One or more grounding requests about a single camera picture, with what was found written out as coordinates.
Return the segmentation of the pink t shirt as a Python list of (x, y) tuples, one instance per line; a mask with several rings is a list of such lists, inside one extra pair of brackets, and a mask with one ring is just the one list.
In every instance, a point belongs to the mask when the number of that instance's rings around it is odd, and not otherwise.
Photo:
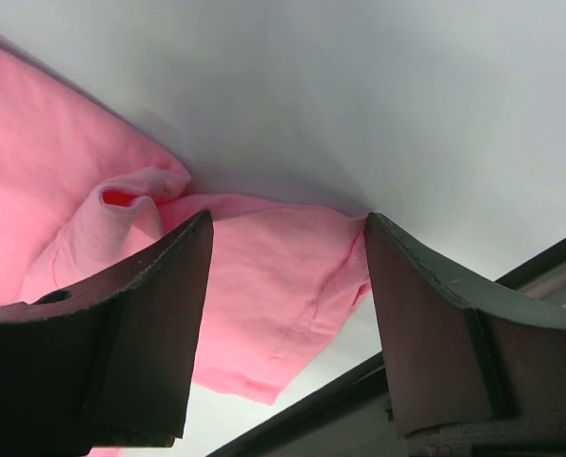
[(270, 405), (370, 290), (364, 222), (190, 182), (159, 144), (0, 49), (0, 307), (81, 282), (206, 211), (190, 387)]

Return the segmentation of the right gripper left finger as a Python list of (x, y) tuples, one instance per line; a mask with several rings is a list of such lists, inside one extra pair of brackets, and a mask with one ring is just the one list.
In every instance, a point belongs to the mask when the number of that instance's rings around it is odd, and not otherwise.
[(183, 435), (212, 243), (201, 211), (81, 282), (0, 307), (0, 456)]

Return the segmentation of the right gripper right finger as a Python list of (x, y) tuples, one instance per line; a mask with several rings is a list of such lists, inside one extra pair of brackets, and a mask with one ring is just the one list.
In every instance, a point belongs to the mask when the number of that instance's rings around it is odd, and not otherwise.
[(412, 456), (566, 456), (566, 309), (370, 214), (364, 240), (394, 423)]

